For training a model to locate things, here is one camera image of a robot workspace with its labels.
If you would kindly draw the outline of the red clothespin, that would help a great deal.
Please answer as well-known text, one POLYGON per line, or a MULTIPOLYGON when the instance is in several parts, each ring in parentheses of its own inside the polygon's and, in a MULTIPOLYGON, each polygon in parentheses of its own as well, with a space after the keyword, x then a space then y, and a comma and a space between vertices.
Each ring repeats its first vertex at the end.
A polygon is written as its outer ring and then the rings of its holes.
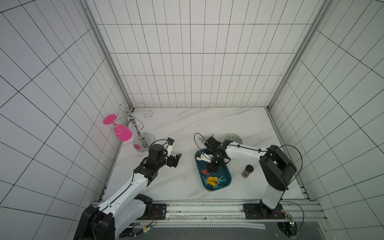
POLYGON ((207 176, 210 175, 207 170, 202 170, 201 173, 204 174, 204 175, 207 175, 207 176))

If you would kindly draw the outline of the teal plastic storage box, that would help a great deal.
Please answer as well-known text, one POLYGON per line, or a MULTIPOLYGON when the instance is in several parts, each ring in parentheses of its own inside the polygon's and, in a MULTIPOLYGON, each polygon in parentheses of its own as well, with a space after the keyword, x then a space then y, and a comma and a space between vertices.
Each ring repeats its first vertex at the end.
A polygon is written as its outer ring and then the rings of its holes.
POLYGON ((207 168, 207 162, 204 162, 204 161, 197 161, 196 160, 196 153, 195 153, 195 162, 196 162, 196 165, 197 165, 197 169, 198 169, 198 173, 200 175, 200 179, 202 181, 202 184, 203 184, 203 187, 208 190, 208 191, 216 191, 216 190, 221 190, 223 188, 226 188, 228 187, 231 182, 232 182, 232 176, 230 174, 230 171, 227 167, 227 165, 221 165, 220 168, 219 168, 219 171, 216 173, 216 172, 209 172, 208 171, 208 168, 207 168), (210 174, 209 176, 207 175, 204 175, 201 173, 202 170, 207 170, 208 173, 210 174), (226 181, 224 182, 223 186, 221 188, 217 188, 217 189, 214 189, 213 186, 211 185, 205 185, 204 182, 203 182, 203 179, 202 179, 202 176, 204 176, 205 178, 208 178, 208 177, 217 177, 217 178, 220 178, 221 176, 224 176, 224 179, 226 179, 226 181))

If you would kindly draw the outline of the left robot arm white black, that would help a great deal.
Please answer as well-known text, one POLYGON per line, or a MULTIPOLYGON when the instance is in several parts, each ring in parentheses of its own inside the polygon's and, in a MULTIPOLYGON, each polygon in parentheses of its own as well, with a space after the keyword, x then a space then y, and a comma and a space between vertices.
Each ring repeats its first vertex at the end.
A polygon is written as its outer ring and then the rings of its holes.
POLYGON ((134 169, 132 177, 115 194, 82 213, 75 240, 116 240, 135 220, 153 215, 152 198, 142 194, 163 166, 178 166, 181 154, 172 156, 174 140, 153 143, 148 156, 134 169))

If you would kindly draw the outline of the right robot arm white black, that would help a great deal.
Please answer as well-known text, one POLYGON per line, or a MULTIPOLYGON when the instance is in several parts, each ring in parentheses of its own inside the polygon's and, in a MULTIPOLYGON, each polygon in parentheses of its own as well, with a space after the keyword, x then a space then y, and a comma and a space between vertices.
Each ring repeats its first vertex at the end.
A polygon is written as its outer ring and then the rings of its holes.
POLYGON ((199 159, 207 163, 210 172, 218 172, 220 167, 231 161, 258 161, 268 182, 265 194, 260 201, 261 209, 274 211, 285 191, 289 189, 291 180, 297 172, 295 164, 286 156, 280 147, 271 145, 265 150, 244 146, 232 140, 222 143, 214 137, 204 142, 209 154, 203 151, 199 159))

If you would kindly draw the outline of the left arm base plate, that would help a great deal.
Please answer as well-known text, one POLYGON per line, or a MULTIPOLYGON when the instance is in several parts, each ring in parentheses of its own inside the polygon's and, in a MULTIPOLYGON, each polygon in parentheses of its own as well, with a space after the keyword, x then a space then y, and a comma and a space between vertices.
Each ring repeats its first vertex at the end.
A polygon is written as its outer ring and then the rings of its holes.
POLYGON ((147 207, 139 220, 164 220, 167 213, 167 204, 152 204, 147 207))

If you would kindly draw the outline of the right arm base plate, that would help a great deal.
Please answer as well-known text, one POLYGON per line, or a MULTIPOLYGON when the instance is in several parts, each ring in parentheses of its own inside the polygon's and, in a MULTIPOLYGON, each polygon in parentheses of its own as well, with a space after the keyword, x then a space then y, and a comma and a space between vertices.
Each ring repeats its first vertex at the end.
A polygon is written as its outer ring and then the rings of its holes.
POLYGON ((287 217, 282 210, 281 204, 278 204, 273 210, 260 203, 243 204, 243 211, 247 220, 285 220, 287 217))

